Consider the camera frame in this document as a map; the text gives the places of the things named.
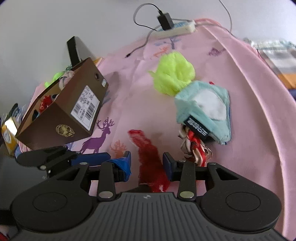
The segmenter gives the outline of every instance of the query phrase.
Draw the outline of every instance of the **yellow-green plush toy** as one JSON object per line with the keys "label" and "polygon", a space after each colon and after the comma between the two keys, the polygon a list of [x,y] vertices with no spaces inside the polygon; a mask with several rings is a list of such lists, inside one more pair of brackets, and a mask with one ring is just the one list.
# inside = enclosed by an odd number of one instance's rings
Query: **yellow-green plush toy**
{"label": "yellow-green plush toy", "polygon": [[193,65],[179,52],[163,55],[156,72],[148,72],[153,77],[154,88],[170,96],[175,96],[195,77]]}

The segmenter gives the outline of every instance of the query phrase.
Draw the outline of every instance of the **barcode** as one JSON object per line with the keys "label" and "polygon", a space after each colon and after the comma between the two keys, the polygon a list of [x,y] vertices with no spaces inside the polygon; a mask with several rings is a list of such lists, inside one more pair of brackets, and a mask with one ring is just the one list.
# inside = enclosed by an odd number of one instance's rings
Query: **barcode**
{"label": "barcode", "polygon": [[76,113],[76,115],[78,115],[78,112],[80,111],[81,106],[80,104],[76,103],[75,107],[74,107],[74,112]]}
{"label": "barcode", "polygon": [[89,107],[87,108],[86,114],[85,114],[85,116],[88,120],[91,119],[93,112],[94,112],[94,105],[93,105],[93,103],[90,103]]}

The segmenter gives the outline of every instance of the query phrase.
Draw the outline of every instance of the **wall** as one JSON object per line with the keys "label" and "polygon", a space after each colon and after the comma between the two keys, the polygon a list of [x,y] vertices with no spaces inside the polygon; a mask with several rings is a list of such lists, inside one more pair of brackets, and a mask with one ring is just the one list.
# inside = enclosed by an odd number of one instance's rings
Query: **wall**
{"label": "wall", "polygon": [[[296,5],[290,0],[223,0],[233,34],[250,39],[284,38],[296,43]],[[95,56],[105,56],[148,29],[133,23],[144,0],[6,0],[0,5],[0,113],[26,103],[35,87],[69,63],[66,41],[79,36]],[[173,18],[212,18],[229,28],[218,0],[152,1]],[[153,6],[139,11],[139,23],[158,25]]]}

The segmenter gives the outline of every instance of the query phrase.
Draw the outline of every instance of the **gray ribbed panel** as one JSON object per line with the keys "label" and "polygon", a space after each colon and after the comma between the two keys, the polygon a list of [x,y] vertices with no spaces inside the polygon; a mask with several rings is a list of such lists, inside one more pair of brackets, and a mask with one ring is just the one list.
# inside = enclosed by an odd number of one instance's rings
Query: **gray ribbed panel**
{"label": "gray ribbed panel", "polygon": [[94,214],[74,229],[55,234],[22,231],[13,241],[278,241],[274,230],[236,234],[207,221],[194,203],[177,200],[173,193],[122,193],[101,203]]}

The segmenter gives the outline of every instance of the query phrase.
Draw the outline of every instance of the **white power strip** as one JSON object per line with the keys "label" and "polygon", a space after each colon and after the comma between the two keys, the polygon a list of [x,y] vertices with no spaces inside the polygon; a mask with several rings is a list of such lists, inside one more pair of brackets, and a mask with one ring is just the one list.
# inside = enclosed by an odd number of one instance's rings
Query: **white power strip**
{"label": "white power strip", "polygon": [[152,36],[157,39],[164,39],[173,36],[179,36],[184,34],[191,34],[196,30],[195,21],[190,22],[179,22],[174,25],[174,27],[170,30],[163,31],[160,29],[158,31],[153,31]]}

